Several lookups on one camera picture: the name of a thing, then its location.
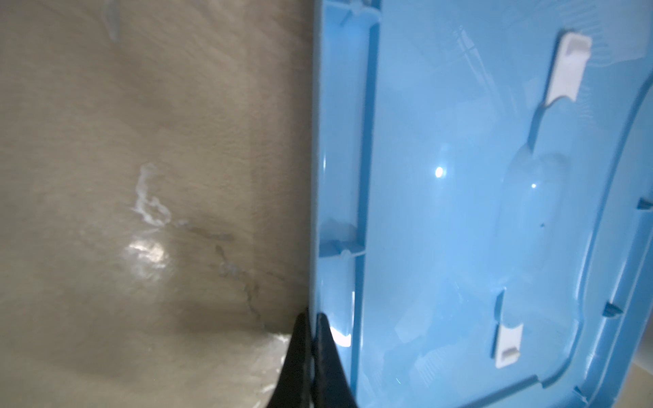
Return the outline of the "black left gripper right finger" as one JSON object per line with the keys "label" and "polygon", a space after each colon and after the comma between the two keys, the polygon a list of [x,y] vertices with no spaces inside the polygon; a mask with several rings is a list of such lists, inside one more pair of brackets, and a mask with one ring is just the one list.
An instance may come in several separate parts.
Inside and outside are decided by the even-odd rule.
{"label": "black left gripper right finger", "polygon": [[345,376],[328,317],[316,316],[316,335],[312,343],[314,380],[312,399],[317,408],[357,408]]}

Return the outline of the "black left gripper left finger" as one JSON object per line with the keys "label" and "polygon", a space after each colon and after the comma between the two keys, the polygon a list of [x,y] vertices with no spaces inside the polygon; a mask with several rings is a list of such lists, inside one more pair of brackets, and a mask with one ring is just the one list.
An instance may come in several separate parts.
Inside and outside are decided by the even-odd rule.
{"label": "black left gripper left finger", "polygon": [[268,408],[309,408],[311,405],[311,326],[308,311],[300,313]]}

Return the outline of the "blue plastic bin lid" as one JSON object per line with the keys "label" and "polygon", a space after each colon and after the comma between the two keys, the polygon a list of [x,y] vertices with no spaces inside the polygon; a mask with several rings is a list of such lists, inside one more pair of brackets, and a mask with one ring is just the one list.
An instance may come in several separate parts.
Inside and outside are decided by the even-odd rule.
{"label": "blue plastic bin lid", "polygon": [[319,1],[311,300],[360,407],[610,407],[652,311],[649,1]]}

